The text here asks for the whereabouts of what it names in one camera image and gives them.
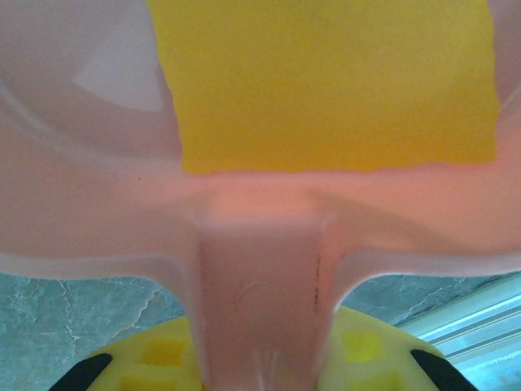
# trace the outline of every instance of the marble floor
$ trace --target marble floor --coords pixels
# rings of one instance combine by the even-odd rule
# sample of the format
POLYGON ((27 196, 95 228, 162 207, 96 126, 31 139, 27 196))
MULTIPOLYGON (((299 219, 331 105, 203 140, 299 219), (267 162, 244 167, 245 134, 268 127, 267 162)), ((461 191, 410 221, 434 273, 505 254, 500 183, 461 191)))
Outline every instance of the marble floor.
MULTIPOLYGON (((383 276, 344 304, 396 325, 498 278, 383 276)), ((90 351, 181 314, 180 302, 150 280, 0 275, 0 391, 45 391, 90 351)))

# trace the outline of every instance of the yellow plastic part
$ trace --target yellow plastic part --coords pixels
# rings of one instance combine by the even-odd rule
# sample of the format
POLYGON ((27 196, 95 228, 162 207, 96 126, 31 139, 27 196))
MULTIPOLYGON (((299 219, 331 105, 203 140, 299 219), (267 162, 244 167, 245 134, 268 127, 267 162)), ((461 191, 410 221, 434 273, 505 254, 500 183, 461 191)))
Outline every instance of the yellow plastic part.
POLYGON ((410 354, 443 354, 402 330, 346 307, 333 322, 317 391, 438 391, 410 354))
POLYGON ((89 391, 201 391, 188 319, 177 318, 105 346, 112 362, 89 391))
POLYGON ((486 0, 147 0, 188 173, 495 154, 486 0))
MULTIPOLYGON (((431 345, 370 316, 340 307, 317 391, 438 391, 410 355, 431 345)), ((112 362, 89 391, 201 391, 186 317, 140 332, 91 354, 112 362)))

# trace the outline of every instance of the translucent plastic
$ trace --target translucent plastic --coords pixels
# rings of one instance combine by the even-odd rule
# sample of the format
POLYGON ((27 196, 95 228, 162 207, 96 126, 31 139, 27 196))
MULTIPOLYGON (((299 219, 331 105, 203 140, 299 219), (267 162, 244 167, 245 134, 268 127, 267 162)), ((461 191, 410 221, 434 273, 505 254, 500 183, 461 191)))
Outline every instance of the translucent plastic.
POLYGON ((155 279, 206 389, 312 390, 362 280, 521 269, 521 2, 489 3, 492 164, 191 177, 144 2, 1 0, 0 271, 155 279))

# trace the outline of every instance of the yellow sponge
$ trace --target yellow sponge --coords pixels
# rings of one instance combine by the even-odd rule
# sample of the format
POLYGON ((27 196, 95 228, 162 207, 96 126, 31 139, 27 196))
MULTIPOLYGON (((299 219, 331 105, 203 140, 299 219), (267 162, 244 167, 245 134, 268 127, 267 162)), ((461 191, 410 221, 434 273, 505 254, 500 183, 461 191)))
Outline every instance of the yellow sponge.
POLYGON ((486 0, 148 3, 188 173, 494 157, 486 0))

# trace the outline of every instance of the yellow plastic base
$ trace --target yellow plastic base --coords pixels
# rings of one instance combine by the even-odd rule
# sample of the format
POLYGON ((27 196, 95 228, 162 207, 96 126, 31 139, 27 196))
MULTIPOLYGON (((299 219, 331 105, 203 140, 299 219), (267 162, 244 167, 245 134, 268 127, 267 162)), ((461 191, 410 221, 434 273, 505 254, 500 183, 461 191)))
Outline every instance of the yellow plastic base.
MULTIPOLYGON (((437 391, 412 349, 443 357, 431 345, 355 310, 340 307, 317 391, 437 391)), ((112 356, 89 391, 201 391, 186 317, 91 354, 112 356)))

